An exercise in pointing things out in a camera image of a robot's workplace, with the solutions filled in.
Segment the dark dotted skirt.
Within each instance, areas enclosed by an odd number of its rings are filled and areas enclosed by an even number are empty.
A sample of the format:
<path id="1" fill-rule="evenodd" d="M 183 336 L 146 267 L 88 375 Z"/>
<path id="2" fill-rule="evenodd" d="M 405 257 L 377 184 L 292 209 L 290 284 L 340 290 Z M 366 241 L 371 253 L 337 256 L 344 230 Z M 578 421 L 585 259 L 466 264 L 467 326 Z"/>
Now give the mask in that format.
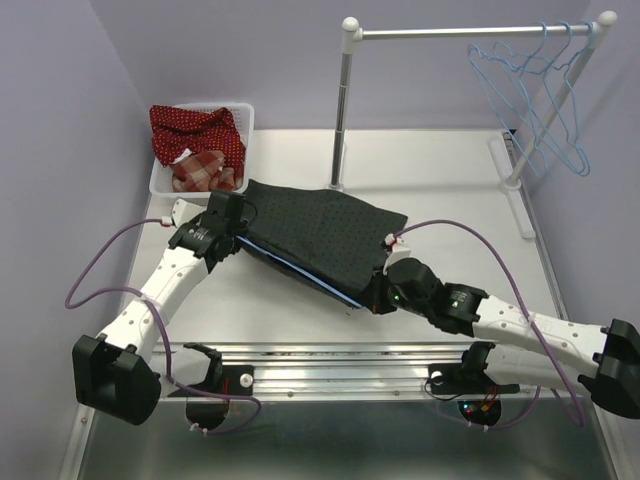
<path id="1" fill-rule="evenodd" d="M 258 217 L 245 238 L 360 304 L 372 276 L 383 269 L 386 261 L 385 237 L 401 230 L 408 220 L 402 213 L 329 189 L 302 190 L 251 180 L 245 196 L 258 209 Z M 326 294 L 285 266 L 243 244 L 242 247 L 255 259 Z"/>

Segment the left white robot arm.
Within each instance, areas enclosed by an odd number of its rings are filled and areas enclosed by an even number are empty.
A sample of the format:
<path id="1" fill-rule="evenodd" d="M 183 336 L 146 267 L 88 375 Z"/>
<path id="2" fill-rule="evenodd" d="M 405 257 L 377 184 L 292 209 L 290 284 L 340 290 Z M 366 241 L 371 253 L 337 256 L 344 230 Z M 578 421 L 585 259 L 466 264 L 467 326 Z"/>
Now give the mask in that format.
<path id="1" fill-rule="evenodd" d="M 72 348 L 77 401 L 132 425 L 144 423 L 158 401 L 176 391 L 224 405 L 261 402 L 249 387 L 234 393 L 224 384 L 221 354 L 200 343 L 171 349 L 167 327 L 193 289 L 227 257 L 237 253 L 250 223 L 242 194 L 215 191 L 205 208 L 179 200 L 156 224 L 173 229 L 159 264 L 123 311 L 97 335 Z"/>

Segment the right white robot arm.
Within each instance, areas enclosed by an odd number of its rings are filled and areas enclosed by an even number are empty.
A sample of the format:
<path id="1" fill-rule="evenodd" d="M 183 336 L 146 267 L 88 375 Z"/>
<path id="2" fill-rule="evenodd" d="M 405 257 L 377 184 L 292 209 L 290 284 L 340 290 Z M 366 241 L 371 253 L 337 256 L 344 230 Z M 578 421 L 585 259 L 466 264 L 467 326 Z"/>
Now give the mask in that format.
<path id="1" fill-rule="evenodd" d="M 515 394 L 535 386 L 639 417 L 639 333 L 628 322 L 598 326 L 524 313 L 481 289 L 442 282 L 415 258 L 376 272 L 366 298 L 374 314 L 404 310 L 471 338 L 460 360 L 430 366 L 427 390 L 436 396 Z"/>

